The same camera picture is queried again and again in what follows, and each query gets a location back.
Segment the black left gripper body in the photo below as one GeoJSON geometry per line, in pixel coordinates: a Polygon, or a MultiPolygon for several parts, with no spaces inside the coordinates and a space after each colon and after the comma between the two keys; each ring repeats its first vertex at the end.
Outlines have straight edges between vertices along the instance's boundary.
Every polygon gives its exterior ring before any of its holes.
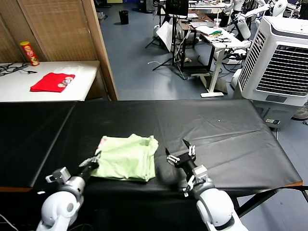
{"type": "Polygon", "coordinates": [[[78,176],[83,179],[88,179],[91,176],[93,170],[96,169],[96,165],[87,165],[80,167],[78,170],[78,176]]]}

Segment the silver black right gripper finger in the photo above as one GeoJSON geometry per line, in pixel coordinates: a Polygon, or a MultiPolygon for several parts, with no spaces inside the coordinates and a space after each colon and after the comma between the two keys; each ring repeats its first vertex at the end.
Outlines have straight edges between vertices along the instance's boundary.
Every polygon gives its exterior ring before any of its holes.
{"type": "Polygon", "coordinates": [[[167,149],[167,147],[165,148],[165,153],[166,153],[166,160],[171,164],[171,165],[175,165],[178,164],[180,162],[180,158],[173,156],[170,154],[169,150],[167,149]]]}
{"type": "Polygon", "coordinates": [[[190,142],[188,142],[187,140],[183,139],[184,144],[186,145],[186,147],[188,148],[188,156],[193,156],[195,155],[195,145],[192,145],[190,142]]]}

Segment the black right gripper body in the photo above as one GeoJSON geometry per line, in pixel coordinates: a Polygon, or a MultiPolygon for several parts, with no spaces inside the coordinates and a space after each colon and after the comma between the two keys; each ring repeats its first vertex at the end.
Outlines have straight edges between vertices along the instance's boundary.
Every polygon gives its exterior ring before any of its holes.
{"type": "Polygon", "coordinates": [[[182,168],[184,172],[191,172],[194,168],[197,167],[195,160],[195,155],[181,154],[177,157],[177,161],[174,165],[177,168],[182,168]]]}

